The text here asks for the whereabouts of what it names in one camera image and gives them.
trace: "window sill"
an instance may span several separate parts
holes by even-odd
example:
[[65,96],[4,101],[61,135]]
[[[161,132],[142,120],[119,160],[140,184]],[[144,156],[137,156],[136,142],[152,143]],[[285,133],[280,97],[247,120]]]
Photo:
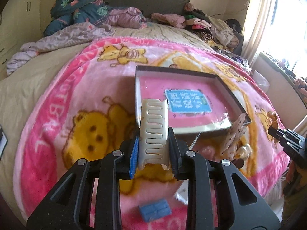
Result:
[[277,62],[273,61],[269,56],[267,56],[265,53],[260,52],[259,56],[267,63],[269,64],[270,67],[272,67],[276,72],[279,72],[287,81],[288,83],[292,86],[292,88],[295,90],[297,95],[300,97],[302,100],[303,104],[305,105],[307,109],[307,103],[304,101],[303,95],[300,93],[298,88],[294,85],[294,82],[291,80],[291,78],[286,74],[286,72],[280,67]]

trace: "window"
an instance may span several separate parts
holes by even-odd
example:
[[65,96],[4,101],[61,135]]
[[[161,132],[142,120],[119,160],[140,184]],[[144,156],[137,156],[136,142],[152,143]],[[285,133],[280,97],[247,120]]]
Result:
[[276,0],[264,41],[265,52],[307,77],[307,10],[299,0]]

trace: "blue gripper pad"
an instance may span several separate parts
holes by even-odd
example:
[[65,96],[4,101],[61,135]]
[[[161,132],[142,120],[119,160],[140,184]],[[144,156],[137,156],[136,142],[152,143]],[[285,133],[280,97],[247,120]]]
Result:
[[132,179],[136,172],[136,166],[138,164],[138,151],[139,151],[139,135],[135,137],[131,157],[130,157],[130,169],[129,176]]
[[166,199],[161,199],[142,207],[139,206],[139,210],[145,222],[157,220],[172,214]]

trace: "box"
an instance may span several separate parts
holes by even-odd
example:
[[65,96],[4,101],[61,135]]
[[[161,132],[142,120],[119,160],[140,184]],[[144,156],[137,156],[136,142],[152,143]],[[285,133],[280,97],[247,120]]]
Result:
[[175,134],[207,133],[219,136],[245,113],[243,106],[214,74],[168,67],[137,66],[135,75],[136,121],[140,126],[143,98],[168,100],[168,126]]

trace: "plastic comb teeth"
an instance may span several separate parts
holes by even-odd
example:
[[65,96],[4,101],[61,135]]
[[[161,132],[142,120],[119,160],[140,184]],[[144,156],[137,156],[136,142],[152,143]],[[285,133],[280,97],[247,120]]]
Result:
[[169,169],[167,100],[142,100],[139,141],[139,170],[147,163],[161,164],[163,169]]

